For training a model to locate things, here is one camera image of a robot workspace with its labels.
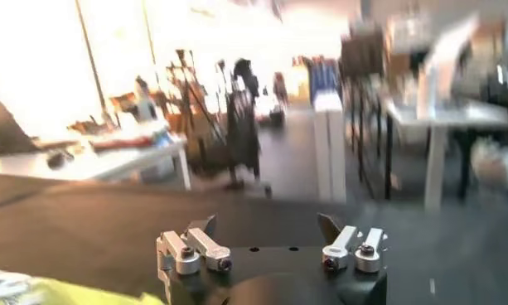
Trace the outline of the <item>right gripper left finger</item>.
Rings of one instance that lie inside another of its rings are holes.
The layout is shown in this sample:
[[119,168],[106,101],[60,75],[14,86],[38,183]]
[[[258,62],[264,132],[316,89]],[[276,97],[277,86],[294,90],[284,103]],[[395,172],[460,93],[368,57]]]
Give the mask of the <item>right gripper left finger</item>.
[[192,221],[181,234],[169,230],[157,237],[157,276],[165,291],[171,290],[174,274],[197,275],[203,268],[214,274],[218,282],[230,281],[231,250],[212,238],[216,221],[216,215],[210,215],[205,220]]

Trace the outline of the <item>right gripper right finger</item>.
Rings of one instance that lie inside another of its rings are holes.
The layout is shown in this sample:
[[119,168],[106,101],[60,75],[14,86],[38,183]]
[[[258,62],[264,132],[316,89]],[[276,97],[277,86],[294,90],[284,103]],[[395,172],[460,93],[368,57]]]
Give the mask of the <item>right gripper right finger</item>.
[[378,273],[382,244],[388,239],[383,229],[370,228],[367,235],[353,225],[340,227],[331,215],[318,213],[317,223],[327,244],[322,248],[322,266],[329,273],[336,273],[349,266],[353,259],[355,268],[362,273]]

